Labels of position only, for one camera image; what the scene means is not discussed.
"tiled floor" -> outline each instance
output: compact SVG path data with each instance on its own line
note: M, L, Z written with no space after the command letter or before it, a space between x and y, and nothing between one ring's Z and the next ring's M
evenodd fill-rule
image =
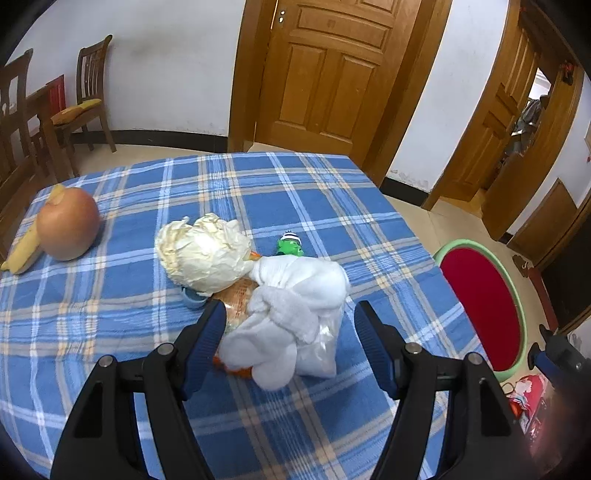
M269 145L254 144L249 151L286 150ZM82 174L117 166L128 166L141 161L193 154L205 155L207 152L178 148L117 145L117 152L112 154L108 145L96 145L92 152L88 150L86 145L76 145L76 157ZM390 197L388 200L400 212L431 255L446 243L458 238L468 238L489 248L511 275L523 303L528 326L528 349L533 342L541 341L538 325L540 323L547 324L537 293L529 279L523 278L513 264L511 257L514 252L505 245L493 241L480 218L441 200L436 203L431 212ZM510 381L518 380L527 373L527 365L522 365Z
M484 203L486 197L486 190L480 189L474 195L474 198L469 202L463 202L461 200L443 198L447 203L451 203L457 207L460 207L462 210L471 213L472 215L476 215L478 218L482 218L482 204Z
M76 161L81 175L115 167L127 167L143 161L187 155L209 155L209 152L184 150L182 148L150 147L144 145L117 145L111 152L108 145L95 145L91 152L86 144L75 145Z

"blue bottle cap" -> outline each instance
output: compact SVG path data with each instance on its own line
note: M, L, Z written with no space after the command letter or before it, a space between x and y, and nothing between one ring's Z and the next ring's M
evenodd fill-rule
M183 303L191 310L202 309L207 301L207 297L200 295L192 288L181 287L181 295L183 297Z

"red cushion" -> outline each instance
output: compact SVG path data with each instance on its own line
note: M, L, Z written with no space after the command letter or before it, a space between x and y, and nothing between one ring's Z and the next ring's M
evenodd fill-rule
M480 252L456 248L441 262L443 275L474 325L495 371L512 367L521 329L511 292L496 267Z

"green toy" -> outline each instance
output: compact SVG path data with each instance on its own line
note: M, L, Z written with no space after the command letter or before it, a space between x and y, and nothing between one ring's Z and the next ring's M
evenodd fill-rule
M277 241L276 255L295 255L302 257L304 251L301 249L301 240L293 232L285 232Z

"banana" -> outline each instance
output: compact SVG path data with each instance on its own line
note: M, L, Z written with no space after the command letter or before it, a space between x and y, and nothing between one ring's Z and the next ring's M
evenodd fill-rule
M49 194L49 199L55 198L65 189L66 187L61 183L54 185ZM37 235L37 219L35 218L26 233L12 249L8 259L0 265L0 270L10 270L13 275L23 273L35 263L42 251L39 235Z

